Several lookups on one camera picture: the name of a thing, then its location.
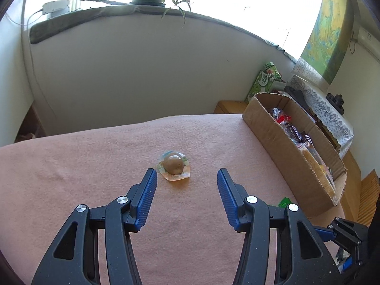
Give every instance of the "cardboard box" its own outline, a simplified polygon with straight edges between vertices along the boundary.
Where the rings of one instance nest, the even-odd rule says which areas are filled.
[[[292,124],[311,137],[315,149],[332,170],[336,202],[327,194],[303,154],[265,109],[275,107],[283,109],[291,117]],[[243,120],[271,156],[307,217],[318,216],[339,202],[346,183],[346,168],[330,141],[292,99],[279,94],[258,93],[245,109]]]

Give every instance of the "green drink package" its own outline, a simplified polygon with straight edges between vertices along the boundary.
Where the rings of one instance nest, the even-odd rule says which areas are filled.
[[[280,203],[279,203],[279,207],[280,208],[286,208],[288,205],[290,205],[291,204],[291,201],[290,201],[290,199],[289,198],[287,198],[287,197],[284,197],[283,199],[282,199],[282,201],[280,201]]]
[[[246,102],[249,103],[256,93],[268,92],[272,86],[273,80],[274,77],[272,75],[268,75],[265,72],[260,71],[247,95]]]
[[[274,65],[273,62],[265,63],[264,69],[265,69],[265,73],[267,73],[268,75],[270,75],[270,74],[274,75],[275,81],[281,81],[281,79],[282,79],[281,74],[279,73],[276,65]]]

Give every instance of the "silver screw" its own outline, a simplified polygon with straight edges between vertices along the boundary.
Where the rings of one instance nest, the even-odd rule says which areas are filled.
[[[299,209],[296,204],[290,204],[290,205],[288,205],[288,208],[290,211],[293,211],[293,212],[297,212]]]
[[[128,197],[125,197],[125,196],[121,196],[117,199],[117,202],[120,203],[120,204],[125,204],[128,202]]]
[[[83,212],[83,211],[86,211],[87,207],[85,205],[79,205],[76,207],[76,210],[78,212]]]
[[[255,203],[257,203],[258,199],[257,199],[257,197],[254,197],[254,196],[248,196],[248,197],[247,197],[247,201],[248,201],[250,204],[255,204]]]

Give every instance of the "table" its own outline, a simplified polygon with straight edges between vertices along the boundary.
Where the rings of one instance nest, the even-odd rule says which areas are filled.
[[[341,146],[339,156],[343,158],[354,139],[353,127],[349,121],[330,104],[326,99],[325,93],[311,83],[294,75],[288,82],[288,85],[302,91],[307,105],[338,141]]]

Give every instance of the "wall-mounted air conditioner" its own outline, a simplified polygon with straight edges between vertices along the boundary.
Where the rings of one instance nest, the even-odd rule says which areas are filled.
[[[380,62],[380,42],[363,27],[359,29],[358,43]]]

